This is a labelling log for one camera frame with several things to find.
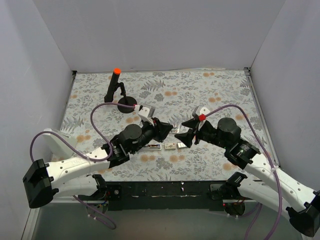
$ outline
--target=table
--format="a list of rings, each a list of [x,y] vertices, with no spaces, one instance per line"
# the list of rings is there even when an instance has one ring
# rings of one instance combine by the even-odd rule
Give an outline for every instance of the table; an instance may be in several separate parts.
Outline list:
[[[78,141],[76,148],[84,153],[105,143],[91,126],[90,113],[96,105],[104,102],[111,75],[78,73],[75,77],[61,131],[75,136]],[[121,73],[119,82],[124,83],[127,96],[134,97],[138,104],[154,106],[153,116],[175,127],[181,127],[182,122],[191,119],[191,113],[197,106],[206,106],[212,111],[226,104],[239,105],[269,151],[263,124],[243,70],[125,72]],[[114,101],[121,97],[119,89],[114,94]],[[235,119],[242,129],[242,137],[259,147],[238,109],[225,108],[208,120],[217,127],[223,117]],[[136,112],[123,114],[116,106],[99,108],[93,120],[109,140],[128,124],[142,125]],[[180,129],[181,132],[186,130],[184,127]],[[178,140],[170,134],[165,142]],[[190,149],[163,148],[162,151],[138,152],[130,156],[130,161],[98,173],[106,181],[204,181],[227,180],[236,171],[244,172],[227,161],[223,149],[202,141]]]

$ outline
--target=orange tip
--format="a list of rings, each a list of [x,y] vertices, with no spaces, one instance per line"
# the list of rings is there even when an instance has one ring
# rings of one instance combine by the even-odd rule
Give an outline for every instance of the orange tip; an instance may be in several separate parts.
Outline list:
[[[121,69],[120,69],[120,68],[115,68],[115,69],[113,70],[113,72],[114,72],[115,74],[119,75],[119,74],[121,73]]]

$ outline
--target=floral pattern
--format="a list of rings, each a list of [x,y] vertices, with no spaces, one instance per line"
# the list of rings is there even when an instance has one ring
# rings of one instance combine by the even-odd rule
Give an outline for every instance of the floral pattern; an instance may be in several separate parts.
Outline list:
[[[76,148],[81,152],[89,152],[105,143],[93,129],[90,113],[96,105],[104,102],[110,79],[111,73],[90,73],[77,74],[74,80],[61,130],[77,137]],[[124,83],[128,96],[134,97],[139,104],[154,106],[154,116],[175,127],[181,127],[182,122],[189,120],[197,106],[206,106],[212,111],[226,104],[239,105],[269,149],[249,83],[242,70],[122,73],[119,82]],[[114,94],[114,102],[121,97],[119,89]],[[225,108],[208,120],[216,127],[218,120],[223,117],[235,119],[242,129],[242,137],[259,147],[238,109]],[[136,112],[123,114],[116,106],[97,109],[93,120],[108,139],[128,124],[141,126]],[[186,130],[184,127],[180,129],[181,132]],[[177,143],[178,140],[170,134],[165,142]],[[227,180],[235,171],[243,172],[227,161],[223,149],[202,141],[190,149],[141,151],[131,155],[130,161],[98,173],[106,181],[198,181]]]

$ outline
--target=black cylinder with orange top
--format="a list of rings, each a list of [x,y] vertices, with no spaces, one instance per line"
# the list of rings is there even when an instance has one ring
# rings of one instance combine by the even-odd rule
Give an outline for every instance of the black cylinder with orange top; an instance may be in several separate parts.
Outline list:
[[[121,74],[120,68],[115,68],[113,70],[110,84],[108,87],[108,91],[106,92],[106,95],[104,96],[105,103],[111,103],[114,100],[115,91],[117,91],[117,89],[119,87],[118,80],[119,80],[120,74]]]

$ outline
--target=robotic arm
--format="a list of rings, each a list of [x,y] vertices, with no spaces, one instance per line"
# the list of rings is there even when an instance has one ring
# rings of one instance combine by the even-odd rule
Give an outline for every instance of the robotic arm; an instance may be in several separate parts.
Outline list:
[[[176,134],[175,137],[183,142],[188,148],[200,140],[224,148],[224,156],[234,165],[242,170],[253,174],[261,179],[270,188],[261,186],[254,181],[247,180],[247,176],[240,172],[234,173],[226,181],[225,185],[218,189],[217,194],[230,194],[236,197],[249,197],[265,204],[272,209],[278,208],[277,183],[273,171],[277,172],[285,210],[288,213],[292,226],[300,233],[313,237],[320,226],[320,191],[304,186],[288,174],[279,169],[272,169],[266,157],[259,149],[241,138],[241,128],[237,126],[232,118],[222,118],[214,128],[205,115],[210,111],[205,107],[197,107],[193,118],[182,123],[190,128],[186,133]]]
[[[108,144],[85,154],[90,161],[76,156],[67,160],[45,163],[43,159],[36,160],[23,177],[30,208],[39,208],[50,203],[53,198],[72,195],[105,195],[107,191],[105,181],[101,175],[89,173],[113,168],[130,160],[130,154],[135,154],[151,140],[163,142],[173,126],[161,122],[153,117],[155,108],[152,106],[136,105],[138,115],[143,123],[128,125],[123,131],[115,135],[110,141],[113,154],[108,160],[110,152]]]

